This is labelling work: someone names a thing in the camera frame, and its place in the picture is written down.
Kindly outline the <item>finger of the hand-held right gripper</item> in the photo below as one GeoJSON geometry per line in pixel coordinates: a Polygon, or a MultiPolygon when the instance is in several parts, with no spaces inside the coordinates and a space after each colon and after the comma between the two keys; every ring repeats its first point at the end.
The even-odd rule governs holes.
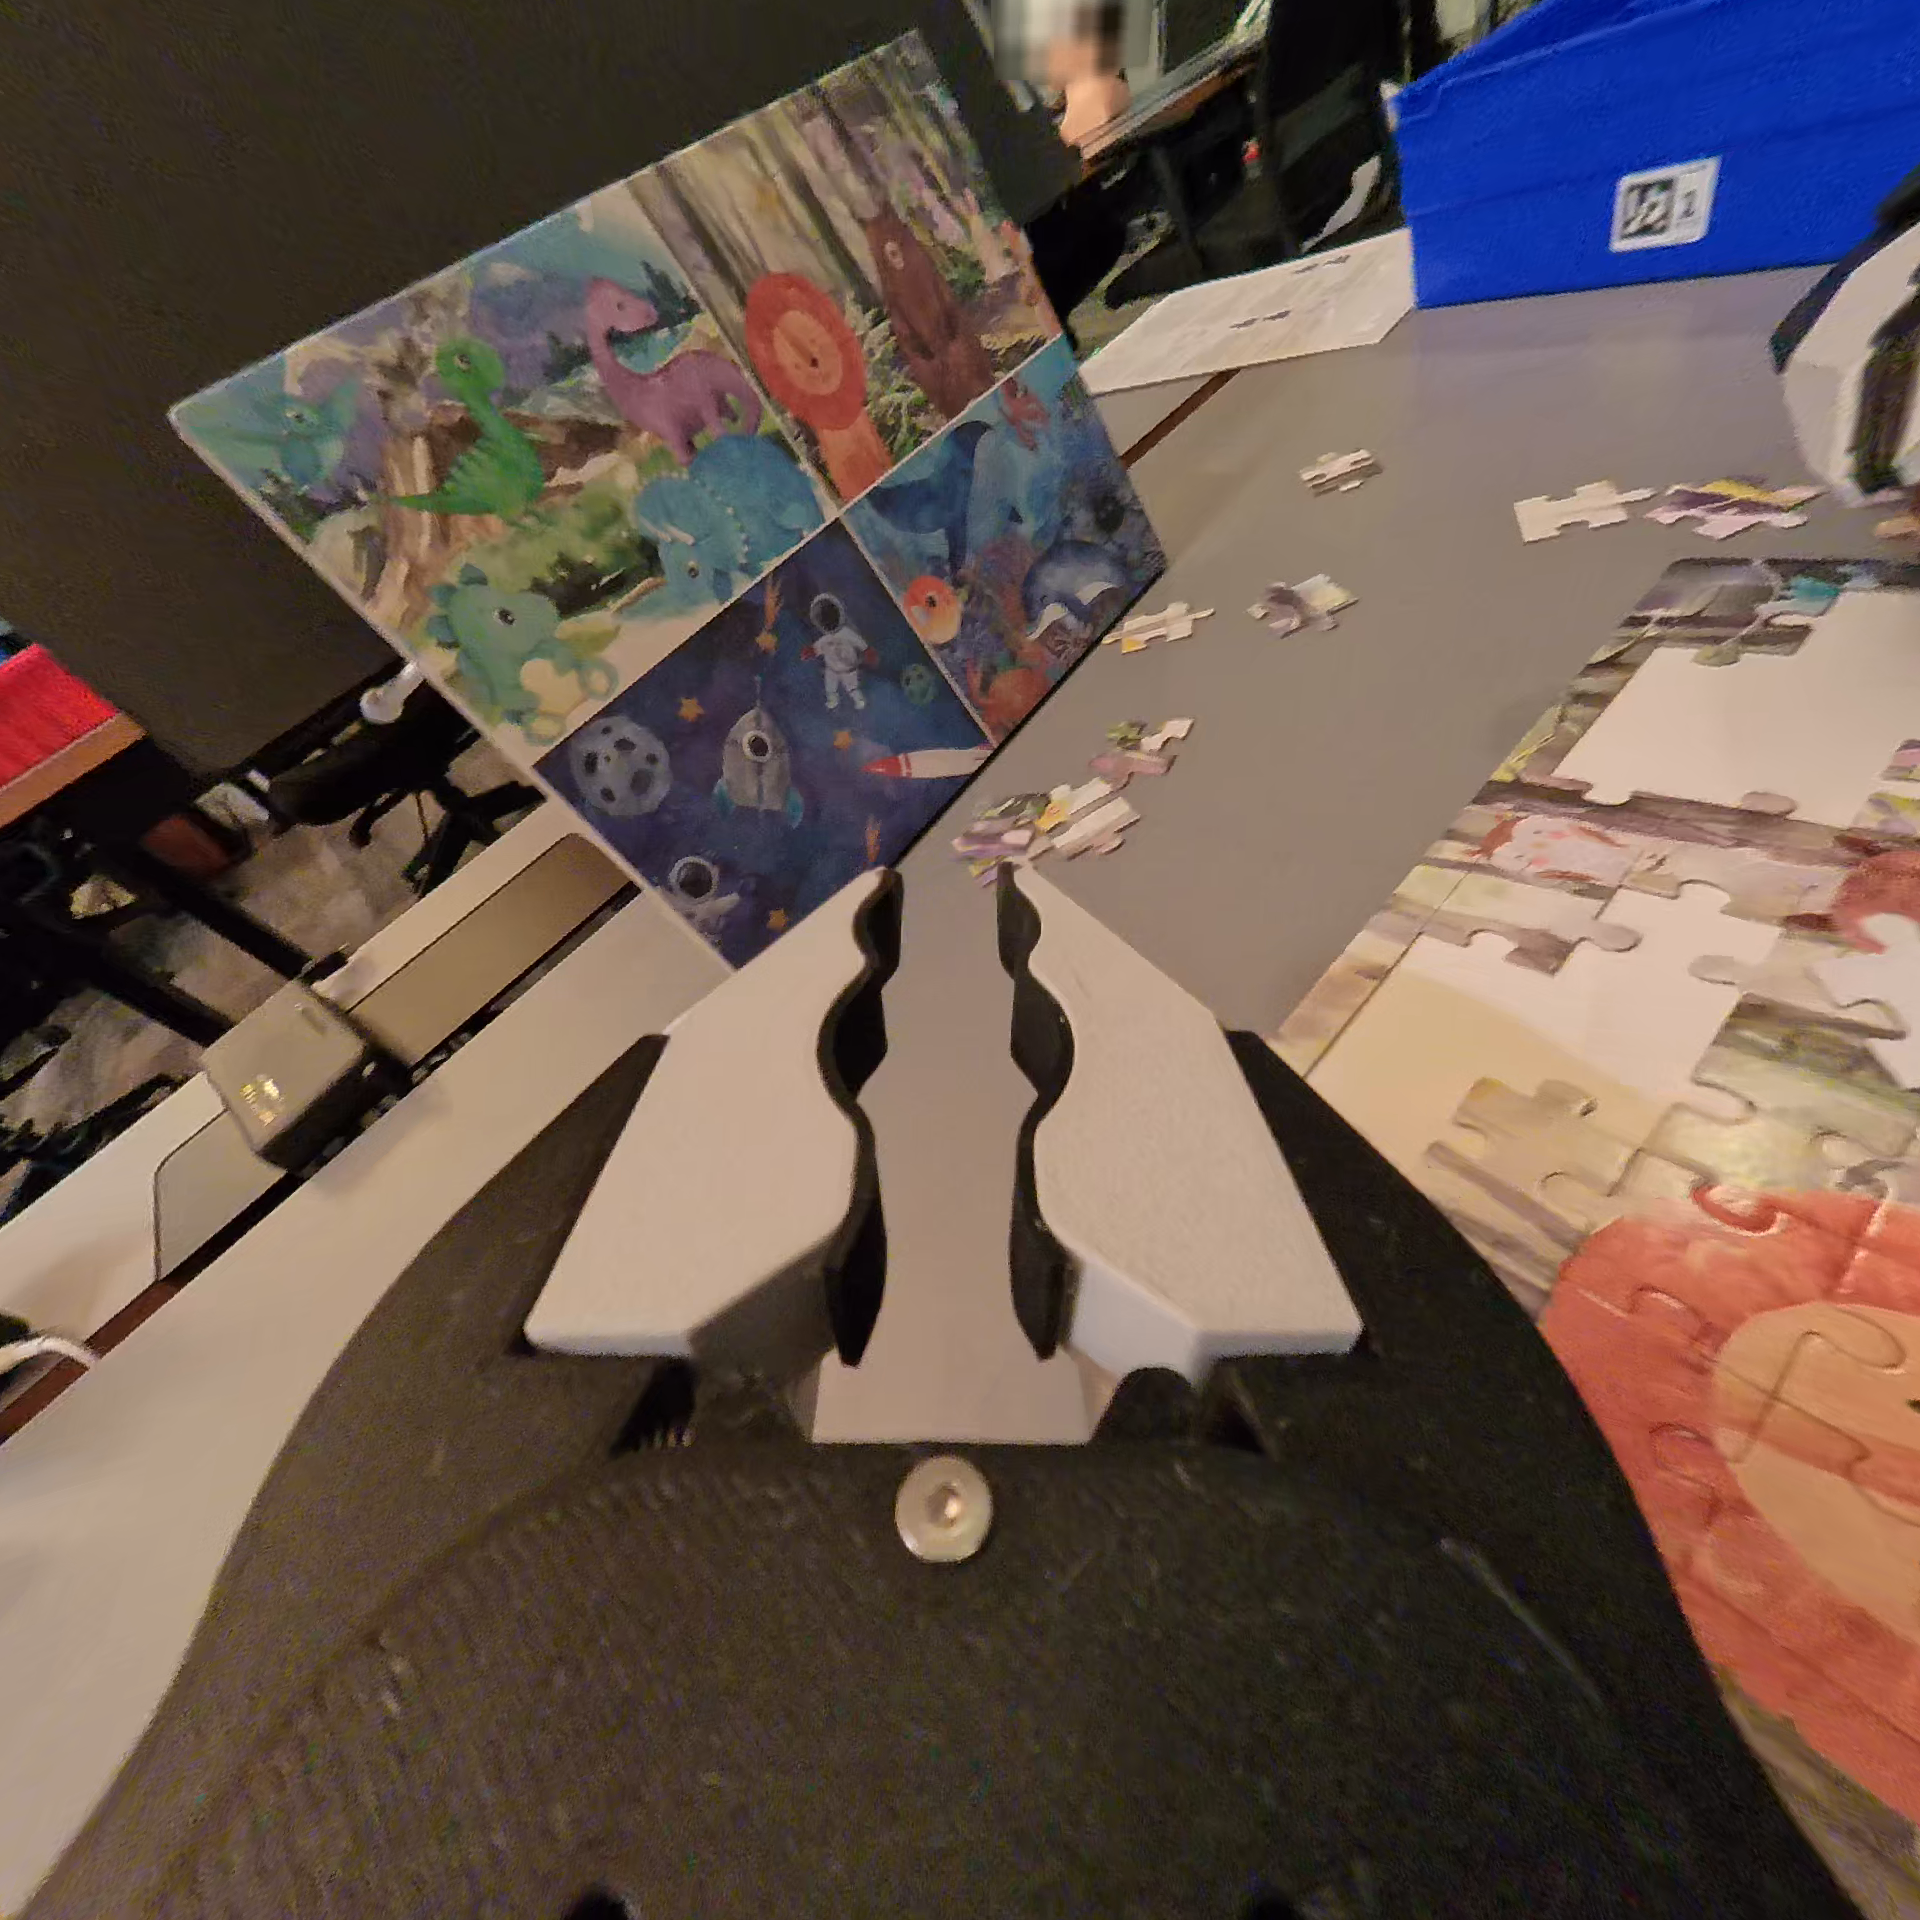
{"type": "Polygon", "coordinates": [[[1839,499],[1890,499],[1897,450],[1865,396],[1874,334],[1897,310],[1897,253],[1858,253],[1790,301],[1773,331],[1773,368],[1796,450],[1839,499]]]}
{"type": "Polygon", "coordinates": [[[1870,491],[1913,488],[1920,298],[1910,289],[1870,340],[1870,491]]]}

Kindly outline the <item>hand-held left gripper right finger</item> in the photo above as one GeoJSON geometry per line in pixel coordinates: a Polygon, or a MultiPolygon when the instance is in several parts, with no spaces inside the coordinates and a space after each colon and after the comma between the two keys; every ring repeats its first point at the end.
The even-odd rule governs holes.
{"type": "Polygon", "coordinates": [[[1039,1356],[1210,1377],[1337,1356],[1359,1305],[1215,1011],[1039,870],[997,870],[1011,1059],[1011,1306],[1039,1356]]]}

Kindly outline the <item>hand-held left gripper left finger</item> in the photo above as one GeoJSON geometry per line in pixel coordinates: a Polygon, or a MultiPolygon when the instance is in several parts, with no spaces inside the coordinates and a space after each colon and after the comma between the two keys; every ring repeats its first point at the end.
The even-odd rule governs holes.
{"type": "Polygon", "coordinates": [[[870,870],[666,1028],[525,1319],[530,1349],[862,1361],[888,1242],[857,1092],[888,1048],[897,920],[904,879],[870,870]]]}

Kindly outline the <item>partly assembled jigsaw puzzle tray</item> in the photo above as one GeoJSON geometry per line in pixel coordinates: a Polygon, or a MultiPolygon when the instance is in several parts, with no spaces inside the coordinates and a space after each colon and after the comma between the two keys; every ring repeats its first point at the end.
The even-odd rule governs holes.
{"type": "Polygon", "coordinates": [[[1288,1011],[1532,1306],[1859,1913],[1920,1809],[1913,564],[1675,564],[1288,1011]]]}

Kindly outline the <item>purple yellow puzzle piece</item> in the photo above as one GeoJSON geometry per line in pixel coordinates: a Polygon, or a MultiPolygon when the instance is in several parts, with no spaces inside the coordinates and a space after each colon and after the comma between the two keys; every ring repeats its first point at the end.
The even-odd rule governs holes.
{"type": "Polygon", "coordinates": [[[1663,530],[1688,525],[1700,540],[1722,541],[1754,530],[1790,531],[1821,491],[1817,483],[1773,488],[1755,480],[1675,483],[1646,516],[1663,530]]]}

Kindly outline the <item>blue plastic bin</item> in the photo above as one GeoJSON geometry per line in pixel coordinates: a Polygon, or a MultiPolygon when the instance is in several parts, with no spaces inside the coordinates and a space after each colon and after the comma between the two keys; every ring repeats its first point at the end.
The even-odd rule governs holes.
{"type": "Polygon", "coordinates": [[[1399,94],[1420,310],[1847,257],[1920,156],[1913,0],[1549,0],[1399,94]]]}

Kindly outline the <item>clump of puzzle pieces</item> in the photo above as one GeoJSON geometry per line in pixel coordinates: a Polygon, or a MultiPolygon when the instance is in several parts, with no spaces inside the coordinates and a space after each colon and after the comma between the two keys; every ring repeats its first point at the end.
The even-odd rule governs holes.
{"type": "Polygon", "coordinates": [[[1142,807],[1124,800],[1124,781],[1090,774],[989,804],[961,833],[955,833],[955,852],[974,870],[974,879],[989,879],[1003,864],[1021,870],[1047,852],[1114,852],[1134,826],[1142,807]]]}

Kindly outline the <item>grey desk control box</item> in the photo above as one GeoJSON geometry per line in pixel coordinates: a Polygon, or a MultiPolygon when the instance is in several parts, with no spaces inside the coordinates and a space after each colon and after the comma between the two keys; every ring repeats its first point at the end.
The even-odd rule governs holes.
{"type": "Polygon", "coordinates": [[[285,981],[202,1052],[202,1074],[264,1164],[303,1171],[376,1106],[391,1055],[309,981],[285,981]]]}

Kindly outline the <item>black office chair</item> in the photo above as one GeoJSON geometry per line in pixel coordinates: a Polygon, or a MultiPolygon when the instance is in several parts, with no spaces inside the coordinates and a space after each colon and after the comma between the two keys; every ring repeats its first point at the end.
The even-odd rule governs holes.
{"type": "Polygon", "coordinates": [[[362,694],[344,694],[267,739],[251,759],[238,759],[233,783],[251,791],[281,827],[344,826],[349,849],[372,849],[376,826],[415,804],[418,852],[402,879],[415,895],[428,895],[469,849],[499,843],[502,827],[545,804],[545,791],[530,781],[466,791],[454,759],[478,739],[485,737],[425,685],[412,689],[391,720],[372,720],[362,694]]]}
{"type": "Polygon", "coordinates": [[[1279,263],[1359,241],[1399,206],[1387,83],[1400,78],[1400,5],[1272,0],[1257,78],[1257,236],[1279,263]]]}

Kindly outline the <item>white paper sheet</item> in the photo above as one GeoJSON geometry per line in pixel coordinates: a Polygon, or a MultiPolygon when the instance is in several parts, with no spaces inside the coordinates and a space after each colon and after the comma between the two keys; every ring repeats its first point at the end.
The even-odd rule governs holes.
{"type": "Polygon", "coordinates": [[[1215,276],[1142,310],[1082,378],[1090,396],[1383,343],[1416,304],[1411,232],[1215,276]]]}

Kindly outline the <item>illustrated puzzle picture board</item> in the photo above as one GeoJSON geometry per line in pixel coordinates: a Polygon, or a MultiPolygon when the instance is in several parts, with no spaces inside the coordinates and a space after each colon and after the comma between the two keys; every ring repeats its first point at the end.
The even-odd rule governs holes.
{"type": "Polygon", "coordinates": [[[920,28],[174,405],[726,968],[1164,578],[920,28]]]}

